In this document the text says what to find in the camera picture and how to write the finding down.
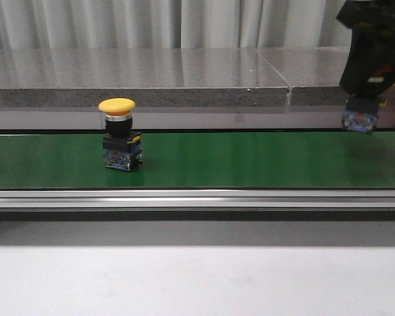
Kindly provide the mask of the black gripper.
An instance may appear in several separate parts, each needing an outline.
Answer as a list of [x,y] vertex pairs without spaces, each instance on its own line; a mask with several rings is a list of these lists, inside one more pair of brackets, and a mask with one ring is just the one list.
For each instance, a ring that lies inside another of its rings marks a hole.
[[395,1],[345,1],[336,19],[352,30],[340,87],[379,96],[395,84]]

